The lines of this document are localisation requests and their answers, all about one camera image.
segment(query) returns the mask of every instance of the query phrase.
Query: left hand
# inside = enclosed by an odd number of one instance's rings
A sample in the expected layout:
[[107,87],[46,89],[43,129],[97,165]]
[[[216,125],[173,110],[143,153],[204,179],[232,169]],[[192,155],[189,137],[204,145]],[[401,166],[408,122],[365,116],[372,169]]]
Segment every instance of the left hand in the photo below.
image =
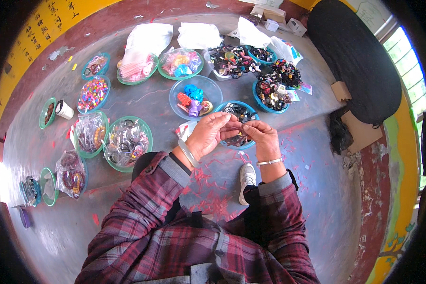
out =
[[213,151],[221,140],[238,135],[241,129],[242,124],[236,116],[214,112],[200,119],[186,140],[186,145],[194,158],[199,161]]

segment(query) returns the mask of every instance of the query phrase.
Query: person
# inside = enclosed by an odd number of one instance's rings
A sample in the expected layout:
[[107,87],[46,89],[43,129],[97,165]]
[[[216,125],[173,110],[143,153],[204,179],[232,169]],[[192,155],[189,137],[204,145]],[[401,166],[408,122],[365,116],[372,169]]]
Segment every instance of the person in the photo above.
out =
[[[242,125],[225,112],[203,117],[186,145],[199,161],[243,130],[256,142],[259,162],[281,157],[275,129],[259,120]],[[75,283],[319,283],[308,256],[306,220],[281,161],[260,167],[258,186],[253,166],[241,168],[240,201],[249,207],[222,225],[180,208],[192,170],[180,146],[142,155],[131,186],[89,244]]]

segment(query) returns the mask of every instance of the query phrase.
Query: gray sneaker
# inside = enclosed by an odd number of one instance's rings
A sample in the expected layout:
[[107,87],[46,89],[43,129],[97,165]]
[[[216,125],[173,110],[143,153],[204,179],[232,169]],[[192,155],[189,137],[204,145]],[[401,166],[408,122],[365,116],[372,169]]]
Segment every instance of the gray sneaker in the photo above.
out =
[[241,205],[249,205],[244,199],[243,191],[247,185],[256,185],[256,171],[252,164],[244,164],[240,169],[240,183],[241,190],[239,196],[239,202]]

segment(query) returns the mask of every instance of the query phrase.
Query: paper cup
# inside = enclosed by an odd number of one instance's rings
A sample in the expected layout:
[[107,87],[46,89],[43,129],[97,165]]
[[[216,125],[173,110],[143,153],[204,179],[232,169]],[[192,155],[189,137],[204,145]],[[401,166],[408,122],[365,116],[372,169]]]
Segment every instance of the paper cup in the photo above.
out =
[[55,114],[70,120],[73,118],[74,111],[69,107],[67,103],[65,103],[62,99],[57,102],[57,106],[55,107]]

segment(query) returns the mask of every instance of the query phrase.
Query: plaid shirt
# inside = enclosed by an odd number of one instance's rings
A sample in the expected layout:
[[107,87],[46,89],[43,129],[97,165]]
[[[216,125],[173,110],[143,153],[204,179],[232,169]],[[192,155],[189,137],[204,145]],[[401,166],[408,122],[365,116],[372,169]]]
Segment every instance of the plaid shirt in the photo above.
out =
[[258,187],[267,214],[265,248],[207,219],[195,228],[185,208],[158,228],[188,182],[189,175],[159,152],[102,221],[75,283],[166,279],[189,275],[190,268],[204,263],[216,263],[223,275],[240,275],[246,282],[319,283],[308,257],[306,220],[288,174]]

